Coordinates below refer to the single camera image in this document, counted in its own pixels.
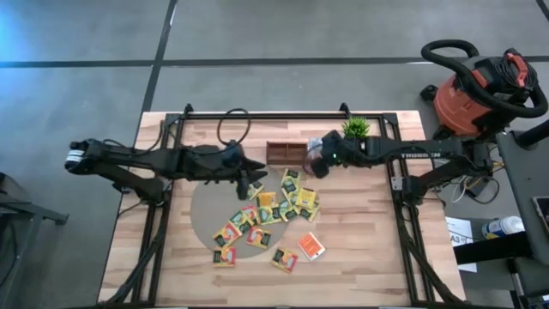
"green plant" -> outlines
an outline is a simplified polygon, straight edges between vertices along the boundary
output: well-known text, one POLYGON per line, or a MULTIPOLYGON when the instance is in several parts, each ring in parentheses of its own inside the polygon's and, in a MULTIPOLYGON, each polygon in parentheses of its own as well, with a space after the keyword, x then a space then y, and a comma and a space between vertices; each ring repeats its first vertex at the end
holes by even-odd
POLYGON ((341 125, 345 137, 366 137, 370 125, 362 117, 351 117, 348 122, 341 125))

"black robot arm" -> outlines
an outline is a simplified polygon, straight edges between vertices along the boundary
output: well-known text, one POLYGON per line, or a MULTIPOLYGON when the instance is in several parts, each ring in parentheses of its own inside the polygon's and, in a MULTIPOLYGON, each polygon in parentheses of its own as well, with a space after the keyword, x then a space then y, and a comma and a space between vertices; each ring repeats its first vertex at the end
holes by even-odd
POLYGON ((145 179, 121 166, 152 170, 165 179, 236 181, 238 198, 242 200, 246 199, 248 184, 267 175, 258 171, 265 165, 246 158, 242 146, 234 140, 223 150, 214 145, 140 150, 87 139, 72 142, 65 161, 65 168, 71 173, 97 174, 113 181, 113 186, 120 191, 129 187, 148 202, 163 200, 161 179, 145 179))
POLYGON ((463 175, 487 175, 493 169, 484 143, 462 142, 455 138, 398 142, 380 136, 346 138, 332 130, 323 137, 320 153, 321 156, 311 162, 311 169, 318 178, 328 175, 332 166, 370 168, 397 157, 448 159, 449 162, 440 167, 435 167, 433 161, 433 169, 421 176, 391 179, 393 187, 401 190, 402 201, 414 205, 421 204, 423 196, 433 187, 445 185, 463 175))

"butcher block tabletop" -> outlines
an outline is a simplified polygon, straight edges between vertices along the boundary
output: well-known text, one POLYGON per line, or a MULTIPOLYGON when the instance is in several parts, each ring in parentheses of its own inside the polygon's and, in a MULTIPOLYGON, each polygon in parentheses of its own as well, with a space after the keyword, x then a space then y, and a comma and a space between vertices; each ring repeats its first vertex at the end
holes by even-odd
MULTIPOLYGON (((425 139, 418 112, 394 113, 398 117, 402 140, 425 139)), ((143 114, 137 148, 148 148, 154 143, 159 134, 160 121, 165 116, 165 112, 143 114)), ((266 141, 307 142, 309 138, 322 137, 330 130, 341 131, 342 122, 252 120, 250 133, 242 146, 247 157, 265 162, 266 141)), ((186 120, 183 144, 221 146, 216 136, 217 124, 218 120, 186 120)), ((239 139, 245 127, 244 120, 226 120, 222 137, 224 140, 239 139)), ((379 135, 379 132, 379 124, 372 121, 369 135, 379 135)), ((412 175, 431 169, 428 160, 408 160, 407 164, 412 175)), ((236 265, 231 268, 213 267, 212 251, 199 240, 192 226, 190 206, 200 207, 201 202, 192 200, 198 182, 175 181, 156 305, 409 305, 386 166, 372 169, 334 167, 325 179, 303 174, 301 184, 316 190, 320 197, 320 210, 313 222, 300 217, 290 221, 278 243, 253 257, 238 258, 237 253, 236 265), (326 248, 312 262, 297 245, 298 240, 308 232, 312 232, 326 248), (291 274, 270 263, 278 247, 285 247, 299 255, 291 274)), ((211 194, 216 194, 214 185, 211 185, 211 194)), ((234 193, 224 198, 236 200, 237 196, 234 193)), ((120 210, 137 202, 134 194, 127 194, 120 210)), ((147 206, 143 205, 124 213, 117 220, 99 301, 113 296, 135 267, 146 213, 147 206)), ((419 206, 419 223, 428 261, 451 291, 465 299, 442 204, 434 199, 425 200, 419 206)), ((152 264, 149 263, 145 272, 143 291, 148 290, 152 264)), ((413 265, 419 297, 424 299, 419 267, 414 261, 413 265)))

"vacuum hose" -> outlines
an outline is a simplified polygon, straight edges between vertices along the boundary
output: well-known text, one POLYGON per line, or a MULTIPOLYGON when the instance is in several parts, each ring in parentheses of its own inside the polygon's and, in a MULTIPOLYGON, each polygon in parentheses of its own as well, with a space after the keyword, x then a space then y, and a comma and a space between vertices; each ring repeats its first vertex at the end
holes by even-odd
POLYGON ((518 118, 537 118, 547 112, 547 98, 543 94, 543 91, 541 91, 540 85, 536 84, 530 92, 530 99, 532 100, 532 103, 534 103, 534 107, 510 104, 507 101, 492 96, 482 88, 468 67, 453 58, 444 57, 432 52, 433 50, 444 47, 453 47, 465 51, 469 58, 479 56, 479 51, 473 44, 461 39, 441 39, 423 46, 421 49, 421 56, 434 64, 439 64, 453 70, 463 82, 463 87, 481 103, 486 104, 493 109, 509 112, 518 118))

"paper sheet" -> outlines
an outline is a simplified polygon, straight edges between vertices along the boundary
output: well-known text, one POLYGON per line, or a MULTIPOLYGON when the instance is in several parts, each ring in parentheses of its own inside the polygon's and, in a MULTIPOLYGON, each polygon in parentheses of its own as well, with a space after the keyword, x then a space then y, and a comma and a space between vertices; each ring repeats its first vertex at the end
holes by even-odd
MULTIPOLYGON (((471 222, 462 219, 446 217, 446 224, 448 225, 449 236, 452 242, 452 246, 459 246, 470 244, 473 242, 473 233, 471 231, 471 222)), ((458 265, 459 270, 465 270, 470 272, 477 272, 477 264, 464 264, 458 265)))

